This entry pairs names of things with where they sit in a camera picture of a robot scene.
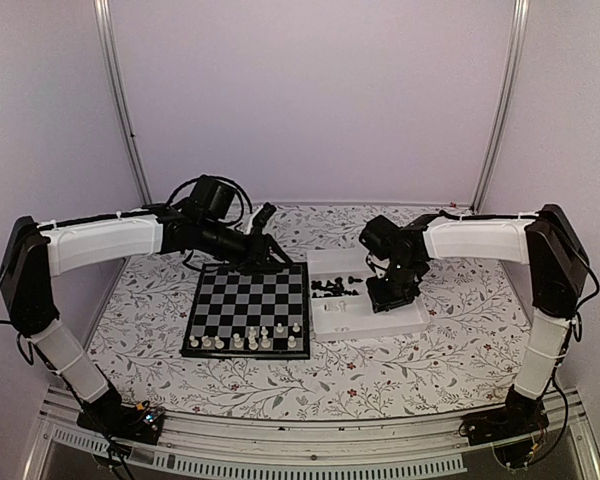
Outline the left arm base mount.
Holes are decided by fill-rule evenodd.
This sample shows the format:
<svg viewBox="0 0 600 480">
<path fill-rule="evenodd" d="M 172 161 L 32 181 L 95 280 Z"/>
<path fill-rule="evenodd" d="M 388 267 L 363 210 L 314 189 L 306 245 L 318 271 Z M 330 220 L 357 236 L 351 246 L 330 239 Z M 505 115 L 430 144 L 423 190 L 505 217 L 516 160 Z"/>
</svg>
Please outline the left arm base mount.
<svg viewBox="0 0 600 480">
<path fill-rule="evenodd" d="M 103 396 L 81 407 L 77 425 L 103 436 L 157 445 L 165 420 L 162 406 L 143 401 L 126 405 L 116 396 Z"/>
</svg>

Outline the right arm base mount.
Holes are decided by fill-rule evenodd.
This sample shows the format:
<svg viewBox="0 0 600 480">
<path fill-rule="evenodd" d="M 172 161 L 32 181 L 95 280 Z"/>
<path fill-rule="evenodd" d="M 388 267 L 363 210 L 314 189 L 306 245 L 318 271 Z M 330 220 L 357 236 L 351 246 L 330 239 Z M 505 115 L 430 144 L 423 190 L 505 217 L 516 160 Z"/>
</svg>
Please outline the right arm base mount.
<svg viewBox="0 0 600 480">
<path fill-rule="evenodd" d="M 549 420 L 542 402 L 531 407 L 502 406 L 464 415 L 458 434 L 470 446 L 491 444 L 507 469 L 526 468 L 544 442 Z"/>
</svg>

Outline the white plastic tray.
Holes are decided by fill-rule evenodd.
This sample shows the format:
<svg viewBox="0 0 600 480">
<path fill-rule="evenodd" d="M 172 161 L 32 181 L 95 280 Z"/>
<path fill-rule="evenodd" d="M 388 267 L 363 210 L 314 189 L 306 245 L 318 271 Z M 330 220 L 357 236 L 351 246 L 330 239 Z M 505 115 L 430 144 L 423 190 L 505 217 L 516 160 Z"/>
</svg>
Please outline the white plastic tray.
<svg viewBox="0 0 600 480">
<path fill-rule="evenodd" d="M 374 313 L 365 281 L 373 275 L 365 264 L 366 250 L 349 249 L 309 250 L 306 253 L 309 287 L 314 279 L 332 279 L 348 276 L 362 278 L 356 286 L 358 296 L 313 298 L 310 289 L 311 320 L 315 339 L 323 341 L 359 340 L 382 336 L 419 333 L 431 323 L 423 300 L 417 298 L 411 305 L 388 312 Z M 341 331 L 327 331 L 324 325 L 324 306 L 344 301 L 347 304 L 345 327 Z"/>
</svg>

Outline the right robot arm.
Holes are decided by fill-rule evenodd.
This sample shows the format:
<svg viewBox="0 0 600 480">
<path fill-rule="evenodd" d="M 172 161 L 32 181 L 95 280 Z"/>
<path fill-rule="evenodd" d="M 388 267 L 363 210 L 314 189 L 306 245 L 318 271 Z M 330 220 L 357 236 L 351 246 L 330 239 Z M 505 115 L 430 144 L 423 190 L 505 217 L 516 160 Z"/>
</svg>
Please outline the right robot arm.
<svg viewBox="0 0 600 480">
<path fill-rule="evenodd" d="M 383 215 L 359 235 L 373 275 L 366 281 L 376 313 L 409 305 L 432 260 L 477 258 L 526 265 L 530 270 L 533 320 L 519 373 L 497 427 L 517 436 L 532 424 L 572 338 L 582 335 L 583 293 L 596 278 L 589 257 L 556 204 L 518 214 L 453 215 L 441 210 L 398 226 Z"/>
</svg>

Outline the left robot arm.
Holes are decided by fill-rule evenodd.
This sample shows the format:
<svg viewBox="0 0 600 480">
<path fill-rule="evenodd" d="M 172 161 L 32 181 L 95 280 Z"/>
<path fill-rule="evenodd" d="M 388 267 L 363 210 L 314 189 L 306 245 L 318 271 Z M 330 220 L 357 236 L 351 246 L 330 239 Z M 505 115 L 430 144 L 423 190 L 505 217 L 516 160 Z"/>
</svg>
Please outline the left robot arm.
<svg viewBox="0 0 600 480">
<path fill-rule="evenodd" d="M 121 396 L 60 320 L 52 278 L 121 258 L 200 251 L 240 273 L 291 264 L 264 228 L 273 205 L 254 208 L 235 181 L 216 175 L 188 180 L 163 203 L 66 221 L 16 220 L 0 265 L 0 299 L 13 327 L 48 360 L 108 434 L 128 426 Z"/>
</svg>

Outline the black grey chessboard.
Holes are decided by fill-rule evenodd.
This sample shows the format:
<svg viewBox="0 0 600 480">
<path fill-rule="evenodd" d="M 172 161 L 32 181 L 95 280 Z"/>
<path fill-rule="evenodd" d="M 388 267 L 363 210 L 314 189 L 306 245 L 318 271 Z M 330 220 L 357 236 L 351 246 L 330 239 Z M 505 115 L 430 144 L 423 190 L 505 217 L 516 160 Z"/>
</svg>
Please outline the black grey chessboard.
<svg viewBox="0 0 600 480">
<path fill-rule="evenodd" d="M 231 271 L 226 265 L 205 264 L 198 279 L 194 300 L 180 353 L 188 358 L 253 358 L 260 360 L 307 360 L 310 347 L 310 298 L 308 266 L 294 262 L 278 273 L 243 275 Z M 286 332 L 276 332 L 278 323 Z M 301 331 L 295 333 L 295 323 Z M 258 329 L 256 337 L 249 336 L 249 329 Z M 260 331 L 266 327 L 272 345 L 261 348 Z M 244 339 L 242 349 L 234 347 L 233 335 Z M 208 336 L 212 345 L 204 348 L 202 338 Z M 225 343 L 215 348 L 214 339 L 219 336 Z M 295 348 L 288 346 L 288 337 L 297 340 Z M 197 337 L 198 348 L 190 346 L 190 338 Z M 259 347 L 250 350 L 248 341 L 257 338 Z"/>
</svg>

